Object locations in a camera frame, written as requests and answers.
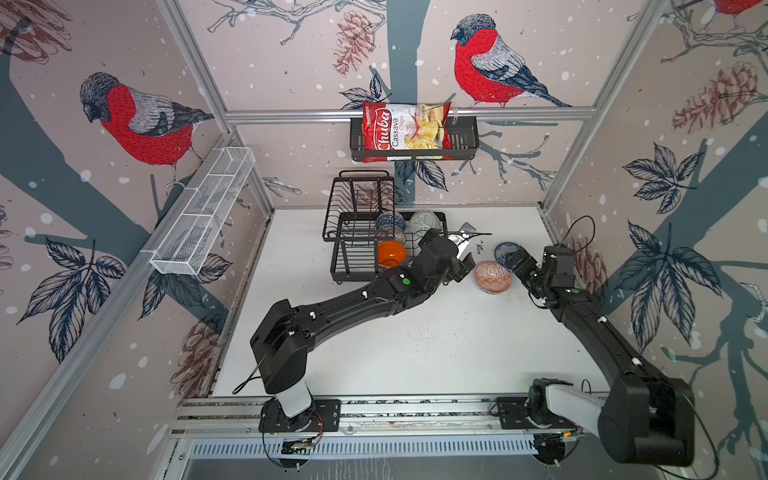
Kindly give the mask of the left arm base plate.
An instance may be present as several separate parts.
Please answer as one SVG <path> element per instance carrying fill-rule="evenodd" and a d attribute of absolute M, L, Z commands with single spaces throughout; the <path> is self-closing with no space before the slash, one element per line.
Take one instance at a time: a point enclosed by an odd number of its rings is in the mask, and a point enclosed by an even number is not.
<path fill-rule="evenodd" d="M 258 431 L 269 434 L 337 432 L 340 410 L 340 400 L 321 399 L 315 400 L 308 410 L 289 418 L 278 400 L 270 399 L 261 409 Z"/>

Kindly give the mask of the white maroon patterned bowl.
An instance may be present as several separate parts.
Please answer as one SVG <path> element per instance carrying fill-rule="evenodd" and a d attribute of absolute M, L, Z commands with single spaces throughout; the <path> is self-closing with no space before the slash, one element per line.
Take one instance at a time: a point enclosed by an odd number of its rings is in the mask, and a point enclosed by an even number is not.
<path fill-rule="evenodd" d="M 406 244 L 405 232 L 399 227 L 382 228 L 378 230 L 378 234 L 384 241 L 393 240 L 401 245 Z"/>

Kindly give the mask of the red cassava chips bag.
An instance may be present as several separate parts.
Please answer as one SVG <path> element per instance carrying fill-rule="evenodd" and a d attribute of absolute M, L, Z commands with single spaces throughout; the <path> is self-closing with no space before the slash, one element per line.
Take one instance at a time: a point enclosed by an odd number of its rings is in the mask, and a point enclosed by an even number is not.
<path fill-rule="evenodd" d="M 445 129 L 451 103 L 394 104 L 364 102 L 362 111 L 363 150 L 449 150 Z"/>

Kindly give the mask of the black wall shelf basket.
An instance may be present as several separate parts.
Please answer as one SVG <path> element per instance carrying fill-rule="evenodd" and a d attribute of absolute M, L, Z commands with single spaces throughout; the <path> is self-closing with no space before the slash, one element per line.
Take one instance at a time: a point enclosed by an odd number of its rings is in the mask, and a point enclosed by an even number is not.
<path fill-rule="evenodd" d="M 475 117 L 450 118 L 445 125 L 445 130 L 445 140 L 450 141 L 449 148 L 394 151 L 365 150 L 362 118 L 353 118 L 350 124 L 349 143 L 351 157 L 353 161 L 362 163 L 406 160 L 458 161 L 475 158 L 480 145 Z"/>

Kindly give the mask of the dark blue patterned bowl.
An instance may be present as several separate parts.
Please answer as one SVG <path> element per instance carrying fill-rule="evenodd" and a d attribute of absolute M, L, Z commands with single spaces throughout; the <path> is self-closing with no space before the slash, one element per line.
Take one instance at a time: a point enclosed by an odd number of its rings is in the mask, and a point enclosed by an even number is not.
<path fill-rule="evenodd" d="M 406 221 L 405 218 L 398 212 L 384 211 L 376 218 L 375 226 L 377 230 L 390 231 L 393 229 L 399 229 L 401 231 L 405 231 Z"/>

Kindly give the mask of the black wire dish rack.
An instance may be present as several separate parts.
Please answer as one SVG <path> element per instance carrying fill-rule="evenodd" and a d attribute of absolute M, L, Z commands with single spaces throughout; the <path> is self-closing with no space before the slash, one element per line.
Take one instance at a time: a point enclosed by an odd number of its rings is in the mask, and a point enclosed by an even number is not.
<path fill-rule="evenodd" d="M 407 259 L 420 252 L 419 242 L 413 240 L 407 222 L 416 211 L 401 211 L 396 206 L 394 177 L 385 170 L 343 170 L 333 180 L 324 218 L 322 238 L 333 244 L 330 263 L 332 279 L 344 282 L 367 282 L 383 270 L 378 264 L 377 246 L 384 241 L 375 226 L 384 211 L 400 213 L 406 221 Z M 447 231 L 446 216 L 435 212 L 442 221 L 442 233 Z"/>

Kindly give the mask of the orange plastic bowl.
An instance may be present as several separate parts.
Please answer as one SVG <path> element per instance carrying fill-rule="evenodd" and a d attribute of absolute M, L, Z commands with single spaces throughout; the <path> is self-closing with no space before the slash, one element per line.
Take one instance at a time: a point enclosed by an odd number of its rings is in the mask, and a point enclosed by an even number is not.
<path fill-rule="evenodd" d="M 401 265 L 407 259 L 407 250 L 396 240 L 384 240 L 377 246 L 378 264 L 385 268 Z"/>

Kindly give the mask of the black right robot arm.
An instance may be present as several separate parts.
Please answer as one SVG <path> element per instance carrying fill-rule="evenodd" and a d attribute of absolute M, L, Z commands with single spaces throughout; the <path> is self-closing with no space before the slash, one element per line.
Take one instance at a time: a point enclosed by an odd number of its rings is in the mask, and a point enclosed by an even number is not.
<path fill-rule="evenodd" d="M 618 463 L 691 465 L 695 447 L 691 387 L 644 360 L 610 323 L 595 297 L 576 287 L 573 251 L 548 246 L 541 263 L 519 245 L 496 256 L 581 342 L 609 387 L 606 398 L 600 398 L 565 381 L 537 379 L 528 394 L 530 420 L 544 425 L 565 418 L 597 436 Z"/>

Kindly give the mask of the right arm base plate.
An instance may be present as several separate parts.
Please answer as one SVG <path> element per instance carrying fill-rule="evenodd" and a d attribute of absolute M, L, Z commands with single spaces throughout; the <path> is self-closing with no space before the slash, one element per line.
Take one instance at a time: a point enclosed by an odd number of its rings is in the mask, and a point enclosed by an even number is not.
<path fill-rule="evenodd" d="M 580 427 L 569 420 L 544 414 L 536 416 L 529 412 L 528 398 L 524 396 L 497 397 L 491 402 L 488 413 L 499 420 L 503 430 L 554 429 L 558 431 L 579 430 Z"/>

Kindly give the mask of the red and blue patterned bowl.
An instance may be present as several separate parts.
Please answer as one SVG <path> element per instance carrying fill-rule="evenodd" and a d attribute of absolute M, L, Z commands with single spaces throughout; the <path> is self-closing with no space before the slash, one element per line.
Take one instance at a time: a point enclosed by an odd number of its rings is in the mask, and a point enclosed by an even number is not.
<path fill-rule="evenodd" d="M 512 285 L 510 272 L 496 262 L 486 261 L 474 269 L 477 286 L 485 293 L 498 295 L 505 293 Z"/>

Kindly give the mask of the grey green patterned bowl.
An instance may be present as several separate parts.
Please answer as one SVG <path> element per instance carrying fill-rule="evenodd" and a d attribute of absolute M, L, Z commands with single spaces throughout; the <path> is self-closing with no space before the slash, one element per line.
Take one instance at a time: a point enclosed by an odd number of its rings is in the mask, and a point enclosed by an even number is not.
<path fill-rule="evenodd" d="M 407 222 L 408 231 L 412 234 L 413 240 L 419 242 L 420 239 L 431 229 L 442 230 L 442 221 L 436 213 L 428 210 L 414 212 Z"/>

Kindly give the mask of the aluminium mounting rail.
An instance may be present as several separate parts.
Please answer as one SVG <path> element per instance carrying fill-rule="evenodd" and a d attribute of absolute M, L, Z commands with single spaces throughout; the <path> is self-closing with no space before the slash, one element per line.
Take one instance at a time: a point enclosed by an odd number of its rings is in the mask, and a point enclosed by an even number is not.
<path fill-rule="evenodd" d="M 341 401 L 337 432 L 326 436 L 415 436 L 484 434 L 573 434 L 596 429 L 578 417 L 563 417 L 579 430 L 554 429 L 503 430 L 488 410 L 497 397 L 524 396 L 514 393 L 435 394 L 435 395 L 337 395 Z M 174 439 L 253 438 L 263 405 L 269 396 L 231 396 L 194 398 L 183 402 L 177 419 L 169 428 Z"/>

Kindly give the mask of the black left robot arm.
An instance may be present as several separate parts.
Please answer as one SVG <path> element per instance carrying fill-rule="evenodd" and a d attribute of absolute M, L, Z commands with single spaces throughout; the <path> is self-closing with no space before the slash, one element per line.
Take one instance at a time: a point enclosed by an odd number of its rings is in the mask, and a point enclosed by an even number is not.
<path fill-rule="evenodd" d="M 475 266 L 466 249 L 478 233 L 432 229 L 410 261 L 377 274 L 366 285 L 315 304 L 274 303 L 251 336 L 249 345 L 264 390 L 281 413 L 293 419 L 312 414 L 314 399 L 306 385 L 308 354 L 324 341 L 367 321 L 415 308 L 442 285 L 459 283 Z"/>

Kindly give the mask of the blue floral ceramic bowl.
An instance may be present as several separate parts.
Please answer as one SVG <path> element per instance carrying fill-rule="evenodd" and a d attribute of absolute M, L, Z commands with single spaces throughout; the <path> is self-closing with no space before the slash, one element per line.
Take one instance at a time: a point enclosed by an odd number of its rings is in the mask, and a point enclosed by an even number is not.
<path fill-rule="evenodd" d="M 502 242 L 494 249 L 494 258 L 500 265 L 509 268 L 519 260 L 519 252 L 522 247 L 515 242 Z"/>

